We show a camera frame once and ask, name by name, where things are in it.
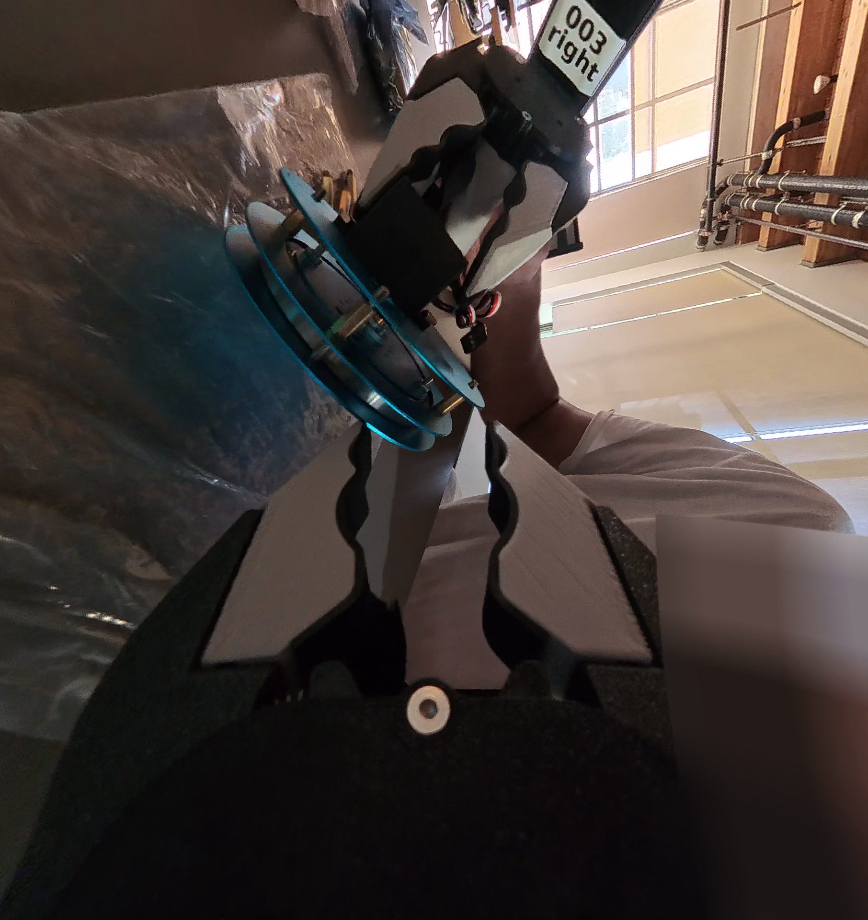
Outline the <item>large window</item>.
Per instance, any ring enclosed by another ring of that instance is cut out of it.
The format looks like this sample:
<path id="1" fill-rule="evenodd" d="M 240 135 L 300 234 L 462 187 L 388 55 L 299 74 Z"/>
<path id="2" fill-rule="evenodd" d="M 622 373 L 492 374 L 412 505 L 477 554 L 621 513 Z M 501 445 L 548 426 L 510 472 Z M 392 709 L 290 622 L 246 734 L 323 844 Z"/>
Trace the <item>large window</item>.
<path id="1" fill-rule="evenodd" d="M 665 2 L 588 110 L 591 193 L 704 160 L 720 3 Z"/>

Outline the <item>blue round turntable base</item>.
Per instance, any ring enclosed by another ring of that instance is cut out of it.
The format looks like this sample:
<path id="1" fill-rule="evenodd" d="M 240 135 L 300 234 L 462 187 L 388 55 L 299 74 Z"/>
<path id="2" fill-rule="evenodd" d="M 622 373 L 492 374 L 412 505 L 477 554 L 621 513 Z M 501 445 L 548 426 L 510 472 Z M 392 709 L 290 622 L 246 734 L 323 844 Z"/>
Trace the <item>blue round turntable base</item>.
<path id="1" fill-rule="evenodd" d="M 462 406 L 484 408 L 470 371 L 440 335 L 396 304 L 351 252 L 332 205 L 290 168 L 290 208 L 249 203 L 224 247 L 249 298 L 337 403 L 382 439 L 423 452 Z"/>

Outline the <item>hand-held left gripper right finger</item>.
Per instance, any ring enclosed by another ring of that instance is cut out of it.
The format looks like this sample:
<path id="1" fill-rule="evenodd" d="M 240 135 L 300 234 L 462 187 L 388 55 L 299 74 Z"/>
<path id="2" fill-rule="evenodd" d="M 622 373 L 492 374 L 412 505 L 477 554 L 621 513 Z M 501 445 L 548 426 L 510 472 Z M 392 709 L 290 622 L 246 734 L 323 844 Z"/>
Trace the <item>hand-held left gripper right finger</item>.
<path id="1" fill-rule="evenodd" d="M 486 428 L 483 629 L 504 663 L 651 663 L 588 498 L 504 426 Z"/>

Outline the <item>clear plastic bag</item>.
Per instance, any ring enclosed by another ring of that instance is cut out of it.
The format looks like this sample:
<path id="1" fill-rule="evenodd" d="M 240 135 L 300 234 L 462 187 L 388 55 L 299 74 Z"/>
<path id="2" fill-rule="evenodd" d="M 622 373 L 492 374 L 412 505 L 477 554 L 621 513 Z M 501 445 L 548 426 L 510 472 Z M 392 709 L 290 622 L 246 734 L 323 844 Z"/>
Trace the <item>clear plastic bag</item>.
<path id="1" fill-rule="evenodd" d="M 130 633 L 352 418 L 227 259 L 353 165 L 326 75 L 0 112 L 0 731 L 64 742 Z"/>

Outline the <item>grey desk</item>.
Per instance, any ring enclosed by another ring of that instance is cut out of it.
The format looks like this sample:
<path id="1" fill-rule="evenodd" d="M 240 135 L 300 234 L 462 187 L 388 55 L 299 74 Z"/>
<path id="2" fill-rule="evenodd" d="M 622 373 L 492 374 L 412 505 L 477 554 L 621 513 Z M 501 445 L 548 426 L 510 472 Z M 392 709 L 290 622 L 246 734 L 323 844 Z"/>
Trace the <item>grey desk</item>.
<path id="1" fill-rule="evenodd" d="M 328 77 L 364 177 L 385 124 L 356 30 L 329 2 L 0 2 L 0 112 L 309 74 Z M 62 744 L 0 731 L 0 897 Z"/>

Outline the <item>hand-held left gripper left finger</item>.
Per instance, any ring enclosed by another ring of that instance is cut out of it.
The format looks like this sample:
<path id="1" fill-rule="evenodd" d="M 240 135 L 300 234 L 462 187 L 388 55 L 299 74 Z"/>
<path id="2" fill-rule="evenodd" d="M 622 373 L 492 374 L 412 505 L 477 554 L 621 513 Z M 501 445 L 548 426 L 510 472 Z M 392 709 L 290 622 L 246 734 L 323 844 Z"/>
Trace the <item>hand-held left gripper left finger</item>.
<path id="1" fill-rule="evenodd" d="M 203 651 L 203 665 L 278 660 L 366 580 L 371 431 L 355 425 L 267 500 Z"/>

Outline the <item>black servo motor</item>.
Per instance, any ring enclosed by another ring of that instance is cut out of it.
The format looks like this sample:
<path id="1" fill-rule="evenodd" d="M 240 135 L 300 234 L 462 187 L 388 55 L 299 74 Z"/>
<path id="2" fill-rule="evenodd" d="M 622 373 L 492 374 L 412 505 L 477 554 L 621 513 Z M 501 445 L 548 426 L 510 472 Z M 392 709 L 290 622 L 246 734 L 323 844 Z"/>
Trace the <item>black servo motor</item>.
<path id="1" fill-rule="evenodd" d="M 466 268 L 440 215 L 407 178 L 383 191 L 343 235 L 348 250 L 406 315 L 419 315 Z"/>

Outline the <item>black wall pipes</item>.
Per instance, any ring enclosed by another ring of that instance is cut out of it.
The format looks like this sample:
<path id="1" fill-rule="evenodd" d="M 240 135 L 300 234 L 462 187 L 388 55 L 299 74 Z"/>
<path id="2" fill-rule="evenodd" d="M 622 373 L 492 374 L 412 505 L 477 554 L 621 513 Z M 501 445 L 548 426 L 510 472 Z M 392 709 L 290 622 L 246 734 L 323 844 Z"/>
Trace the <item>black wall pipes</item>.
<path id="1" fill-rule="evenodd" d="M 867 240 L 847 241 L 822 226 L 868 233 L 868 177 L 815 175 L 807 171 L 773 168 L 787 150 L 825 144 L 827 135 L 797 137 L 805 129 L 828 121 L 819 109 L 781 123 L 759 151 L 759 165 L 711 181 L 701 208 L 696 247 L 723 246 L 732 224 L 766 227 L 766 217 L 785 217 L 793 224 L 783 233 L 837 247 L 868 252 Z"/>

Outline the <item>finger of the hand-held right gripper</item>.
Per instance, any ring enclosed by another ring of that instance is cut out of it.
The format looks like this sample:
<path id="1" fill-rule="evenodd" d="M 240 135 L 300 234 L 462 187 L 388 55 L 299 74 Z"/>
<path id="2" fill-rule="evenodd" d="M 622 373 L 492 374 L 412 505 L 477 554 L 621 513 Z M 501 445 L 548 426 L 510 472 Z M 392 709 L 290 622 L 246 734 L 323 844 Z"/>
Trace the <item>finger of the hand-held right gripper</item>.
<path id="1" fill-rule="evenodd" d="M 484 109 L 472 89 L 433 89 L 420 98 L 405 101 L 371 165 L 362 189 L 362 207 L 370 207 L 382 190 L 405 171 L 414 155 L 438 147 L 448 129 L 474 128 L 484 121 Z"/>
<path id="2" fill-rule="evenodd" d="M 509 191 L 522 193 L 517 203 L 506 202 L 481 240 L 472 268 L 470 288 L 496 288 L 529 262 L 554 235 L 555 213 L 567 182 L 552 167 L 524 167 Z"/>

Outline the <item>person's right hand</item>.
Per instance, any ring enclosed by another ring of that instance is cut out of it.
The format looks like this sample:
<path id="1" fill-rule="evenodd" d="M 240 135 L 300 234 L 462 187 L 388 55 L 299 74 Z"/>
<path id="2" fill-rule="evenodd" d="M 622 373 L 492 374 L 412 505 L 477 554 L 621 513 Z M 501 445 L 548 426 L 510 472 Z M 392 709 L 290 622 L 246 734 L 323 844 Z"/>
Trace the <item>person's right hand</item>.
<path id="1" fill-rule="evenodd" d="M 485 320 L 487 339 L 479 351 L 498 354 L 512 350 L 539 331 L 542 304 L 542 270 L 552 243 L 546 243 L 531 259 L 498 284 L 495 293 L 500 304 L 497 312 Z"/>

